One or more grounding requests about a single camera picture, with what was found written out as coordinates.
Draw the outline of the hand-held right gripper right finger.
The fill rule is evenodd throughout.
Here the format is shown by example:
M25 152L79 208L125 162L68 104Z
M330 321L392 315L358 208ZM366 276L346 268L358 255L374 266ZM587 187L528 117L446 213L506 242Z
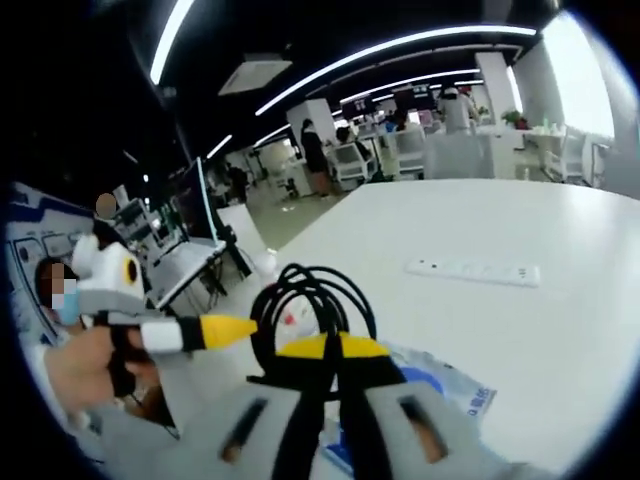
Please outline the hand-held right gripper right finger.
M497 479L505 462L475 422L425 382L406 382L389 350L339 334L340 420L357 479Z

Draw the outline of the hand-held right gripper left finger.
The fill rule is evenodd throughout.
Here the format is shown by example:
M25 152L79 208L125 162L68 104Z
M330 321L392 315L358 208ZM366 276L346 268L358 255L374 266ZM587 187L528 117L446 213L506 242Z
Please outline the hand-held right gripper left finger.
M176 479L308 479L331 387L327 335L296 340L262 377L207 400L174 447Z

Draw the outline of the person's left hand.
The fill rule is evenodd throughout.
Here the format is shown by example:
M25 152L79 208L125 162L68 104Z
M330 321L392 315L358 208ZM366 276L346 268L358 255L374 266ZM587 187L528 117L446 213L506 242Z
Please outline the person's left hand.
M114 342L115 334L126 335ZM41 355L38 379L41 393L54 416L61 421L121 396L114 386L111 365L143 389L130 412L151 419L166 406L156 365L142 351L140 331L134 328L94 326L73 336L61 347L48 348Z

